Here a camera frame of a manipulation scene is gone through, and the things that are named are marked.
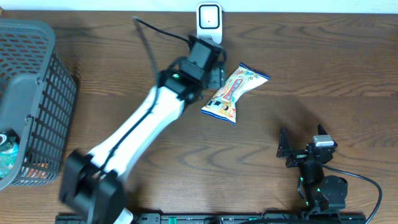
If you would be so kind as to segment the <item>large yellow snack bag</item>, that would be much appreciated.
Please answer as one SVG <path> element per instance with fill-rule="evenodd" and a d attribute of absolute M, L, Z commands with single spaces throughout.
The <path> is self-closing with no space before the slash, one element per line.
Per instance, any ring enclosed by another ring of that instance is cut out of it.
<path fill-rule="evenodd" d="M 259 72 L 245 63 L 239 67 L 226 80 L 224 87 L 220 88 L 201 109 L 203 114 L 236 124 L 236 102 L 246 92 L 268 82 L 270 77 Z"/>

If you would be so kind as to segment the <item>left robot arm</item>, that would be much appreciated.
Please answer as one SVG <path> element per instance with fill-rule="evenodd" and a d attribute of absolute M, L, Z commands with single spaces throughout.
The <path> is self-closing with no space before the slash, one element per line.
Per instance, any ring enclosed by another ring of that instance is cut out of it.
<path fill-rule="evenodd" d="M 156 72 L 156 84 L 140 107 L 109 138 L 66 159 L 60 201 L 86 223 L 131 223 L 123 183 L 137 160 L 203 90 L 224 84 L 225 49 L 210 35 L 190 36 L 190 55 Z"/>

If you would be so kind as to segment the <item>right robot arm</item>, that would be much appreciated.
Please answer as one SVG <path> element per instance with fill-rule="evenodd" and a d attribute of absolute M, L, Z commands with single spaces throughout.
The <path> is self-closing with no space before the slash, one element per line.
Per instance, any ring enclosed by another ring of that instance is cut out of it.
<path fill-rule="evenodd" d="M 292 149 L 284 129 L 280 130 L 276 157 L 286 160 L 287 168 L 299 169 L 298 192 L 306 201 L 307 209 L 303 216 L 334 214 L 346 207 L 348 194 L 346 179 L 335 175 L 325 175 L 323 166 L 332 160 L 337 143 L 318 125 L 318 134 L 305 149 Z"/>

